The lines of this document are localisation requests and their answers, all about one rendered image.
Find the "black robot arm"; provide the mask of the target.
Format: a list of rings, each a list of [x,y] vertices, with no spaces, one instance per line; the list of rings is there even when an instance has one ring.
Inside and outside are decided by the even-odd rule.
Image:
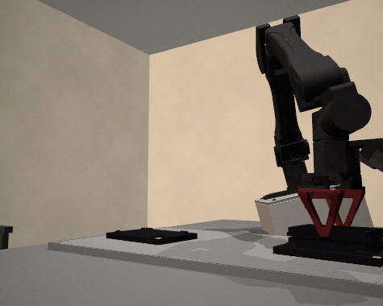
[[[348,141],[351,133],[368,124],[370,104],[358,94],[346,68],[303,41],[298,15],[273,27],[256,26],[256,58],[272,93],[274,153],[288,187],[264,200],[298,193],[302,173],[308,173],[304,160],[309,159],[310,146],[298,126],[294,96],[300,113],[322,107],[312,113],[313,142],[346,139],[324,142],[325,172],[360,174],[360,162],[383,172],[383,138]]]

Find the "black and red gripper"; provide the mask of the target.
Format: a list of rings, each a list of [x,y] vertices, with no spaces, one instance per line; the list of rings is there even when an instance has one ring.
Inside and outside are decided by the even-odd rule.
[[[321,139],[313,142],[314,173],[302,173],[302,186],[298,186],[298,195],[306,207],[320,237],[329,238],[334,224],[351,226],[354,216],[365,195],[361,174],[347,172],[325,172],[324,142],[342,141],[346,139]],[[330,190],[329,185],[339,185]],[[339,208],[343,198],[352,198],[344,224],[339,216]],[[329,213],[327,223],[323,227],[312,199],[326,199]]]

